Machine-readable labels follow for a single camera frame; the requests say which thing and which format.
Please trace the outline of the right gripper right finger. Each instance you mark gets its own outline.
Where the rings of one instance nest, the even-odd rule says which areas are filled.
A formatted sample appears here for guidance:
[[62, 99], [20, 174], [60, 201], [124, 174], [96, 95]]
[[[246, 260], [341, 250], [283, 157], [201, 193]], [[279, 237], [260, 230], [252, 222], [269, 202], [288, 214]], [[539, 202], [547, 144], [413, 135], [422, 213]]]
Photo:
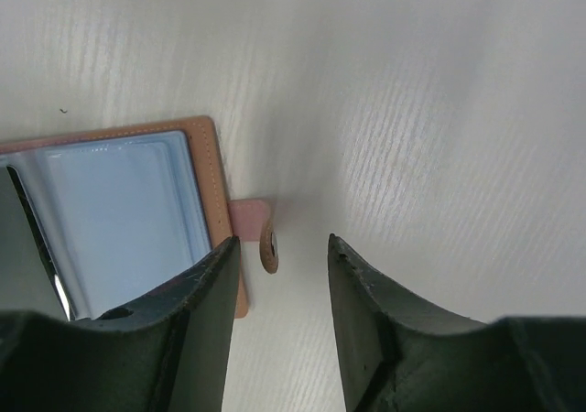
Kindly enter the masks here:
[[582, 411], [585, 320], [443, 309], [328, 245], [331, 310], [350, 411]]

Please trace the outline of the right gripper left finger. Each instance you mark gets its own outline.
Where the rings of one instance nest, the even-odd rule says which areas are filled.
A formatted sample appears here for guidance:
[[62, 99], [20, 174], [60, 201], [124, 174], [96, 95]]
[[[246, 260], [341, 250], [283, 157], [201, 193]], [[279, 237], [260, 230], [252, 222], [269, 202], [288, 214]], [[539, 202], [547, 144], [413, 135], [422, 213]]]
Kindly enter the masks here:
[[241, 249], [229, 237], [198, 264], [101, 317], [1, 315], [4, 411], [218, 411]]

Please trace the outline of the brown leather card holder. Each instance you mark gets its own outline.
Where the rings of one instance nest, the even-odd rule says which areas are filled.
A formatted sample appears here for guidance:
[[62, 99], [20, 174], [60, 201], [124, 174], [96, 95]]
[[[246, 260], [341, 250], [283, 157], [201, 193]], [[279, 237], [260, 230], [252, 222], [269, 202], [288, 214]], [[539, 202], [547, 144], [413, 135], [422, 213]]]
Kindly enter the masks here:
[[95, 319], [230, 236], [277, 271], [271, 207], [229, 199], [207, 116], [1, 146], [2, 309]]

